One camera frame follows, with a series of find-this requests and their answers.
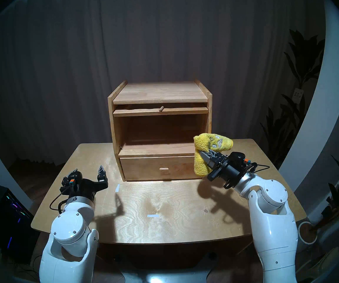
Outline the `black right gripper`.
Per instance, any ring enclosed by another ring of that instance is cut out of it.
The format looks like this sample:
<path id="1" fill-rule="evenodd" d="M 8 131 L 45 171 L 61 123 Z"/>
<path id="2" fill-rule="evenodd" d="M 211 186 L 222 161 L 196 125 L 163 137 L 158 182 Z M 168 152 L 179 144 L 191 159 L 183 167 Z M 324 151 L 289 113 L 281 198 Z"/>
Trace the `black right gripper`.
<path id="1" fill-rule="evenodd" d="M 242 152 L 231 152 L 228 156 L 220 152 L 208 150 L 199 151 L 206 165 L 211 168 L 207 175 L 209 181 L 222 178 L 226 183 L 225 189 L 235 187 L 247 174 L 254 172 L 254 163 L 246 159 Z"/>

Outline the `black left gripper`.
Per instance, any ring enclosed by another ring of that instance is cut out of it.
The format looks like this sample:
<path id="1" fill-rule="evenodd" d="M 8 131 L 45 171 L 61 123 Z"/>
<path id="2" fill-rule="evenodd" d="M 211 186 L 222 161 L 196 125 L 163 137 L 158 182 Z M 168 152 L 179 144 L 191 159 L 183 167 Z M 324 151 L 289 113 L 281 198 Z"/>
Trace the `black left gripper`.
<path id="1" fill-rule="evenodd" d="M 76 175 L 77 168 L 69 173 L 69 175 Z M 86 198 L 91 202 L 94 202 L 95 194 L 108 188 L 108 179 L 106 177 L 106 171 L 104 167 L 100 165 L 98 169 L 98 181 L 91 181 L 89 179 L 69 179 L 63 181 L 61 186 L 61 195 L 68 196 L 68 202 L 77 201 L 81 198 Z"/>

